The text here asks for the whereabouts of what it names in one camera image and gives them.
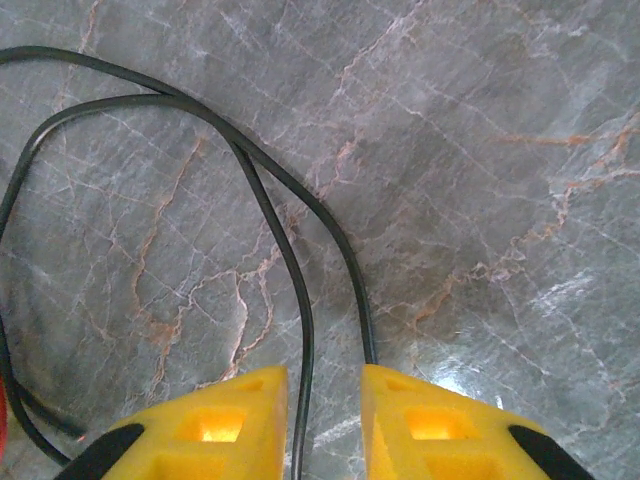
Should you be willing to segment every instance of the gray marble surface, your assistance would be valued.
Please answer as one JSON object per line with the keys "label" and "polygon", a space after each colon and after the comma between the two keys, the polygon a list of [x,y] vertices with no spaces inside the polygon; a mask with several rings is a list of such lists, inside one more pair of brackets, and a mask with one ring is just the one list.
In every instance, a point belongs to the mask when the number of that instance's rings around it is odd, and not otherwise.
{"label": "gray marble surface", "polygon": [[[0,0],[0,47],[97,55],[252,132],[349,233],[382,364],[538,421],[600,480],[637,480],[639,5]],[[47,116],[136,91],[56,63],[0,68],[1,188]],[[363,479],[345,267],[319,222],[265,181],[316,316],[305,478]],[[291,283],[201,122],[147,108],[68,126],[38,157],[0,255],[19,378],[89,438],[276,363],[294,407]],[[0,468],[57,471],[16,428]]]}

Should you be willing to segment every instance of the yellow plastic device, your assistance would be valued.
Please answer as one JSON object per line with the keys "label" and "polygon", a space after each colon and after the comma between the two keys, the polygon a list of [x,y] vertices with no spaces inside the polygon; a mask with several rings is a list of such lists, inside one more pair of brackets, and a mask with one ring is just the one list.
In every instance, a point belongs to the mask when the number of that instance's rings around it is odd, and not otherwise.
{"label": "yellow plastic device", "polygon": [[388,368],[362,372],[368,480],[548,480],[510,425],[525,418]]}
{"label": "yellow plastic device", "polygon": [[144,432],[104,480],[281,480],[287,370],[268,367],[115,424]]}

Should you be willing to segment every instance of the power cord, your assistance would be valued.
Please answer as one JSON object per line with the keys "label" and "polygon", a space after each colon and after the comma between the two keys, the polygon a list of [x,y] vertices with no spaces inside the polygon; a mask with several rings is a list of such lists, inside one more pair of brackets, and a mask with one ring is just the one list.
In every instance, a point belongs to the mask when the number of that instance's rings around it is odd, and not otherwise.
{"label": "power cord", "polygon": [[[260,209],[262,210],[280,251],[282,252],[282,258],[291,276],[296,298],[298,300],[298,308],[300,310],[300,320],[302,324],[302,372],[300,376],[298,405],[293,432],[291,478],[292,480],[300,480],[302,477],[302,457],[313,377],[313,315],[309,301],[309,294],[299,263],[286,236],[284,228],[277,217],[269,196],[258,177],[255,169],[255,163],[267,170],[300,200],[302,200],[324,224],[338,245],[345,264],[347,265],[347,270],[349,272],[349,277],[356,297],[365,362],[377,363],[371,320],[371,308],[364,284],[364,278],[355,253],[351,248],[344,231],[340,228],[337,221],[333,218],[327,208],[300,182],[298,182],[285,169],[278,165],[275,160],[273,160],[228,121],[202,103],[198,102],[193,97],[142,73],[68,50],[40,46],[24,46],[0,50],[0,65],[28,60],[58,60],[84,66],[92,70],[136,83],[157,93],[124,95],[85,102],[66,108],[44,121],[31,135],[29,141],[22,150],[18,163],[9,181],[9,186],[7,187],[2,199],[2,204],[0,204],[0,241],[2,240],[2,236],[4,235],[9,222],[9,216],[34,157],[48,135],[53,133],[58,127],[66,122],[86,115],[94,115],[118,108],[163,106],[190,113],[191,115],[204,120],[215,128],[229,144],[229,147],[240,163],[240,167],[249,182],[249,186],[258,201]],[[68,435],[77,436],[79,429],[72,422],[61,419],[53,411],[42,405],[38,399],[18,383],[11,366],[11,356],[1,316],[0,375],[4,379],[7,398],[14,415],[29,438],[38,446],[38,448],[40,448],[40,450],[60,465],[68,463],[69,458],[54,447],[36,428],[29,418],[23,404],[26,404],[34,414],[45,420],[51,426],[60,429]]]}

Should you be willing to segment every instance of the black plastic part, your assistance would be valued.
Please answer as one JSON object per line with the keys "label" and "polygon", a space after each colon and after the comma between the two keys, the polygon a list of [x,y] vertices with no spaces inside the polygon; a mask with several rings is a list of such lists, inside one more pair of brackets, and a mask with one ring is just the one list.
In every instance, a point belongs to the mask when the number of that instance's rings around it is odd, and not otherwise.
{"label": "black plastic part", "polygon": [[509,433],[551,480],[595,480],[553,438],[522,425],[511,425]]}
{"label": "black plastic part", "polygon": [[133,443],[144,427],[131,423],[105,433],[78,455],[54,480],[99,480]]}

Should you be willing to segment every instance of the red object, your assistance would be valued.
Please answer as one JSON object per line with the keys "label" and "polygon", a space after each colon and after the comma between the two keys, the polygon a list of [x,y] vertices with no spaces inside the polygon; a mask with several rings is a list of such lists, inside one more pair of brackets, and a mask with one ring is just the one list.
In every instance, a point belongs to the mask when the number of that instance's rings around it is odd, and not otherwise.
{"label": "red object", "polygon": [[4,399],[4,385],[0,378],[0,463],[4,454],[4,444],[7,442],[7,403]]}

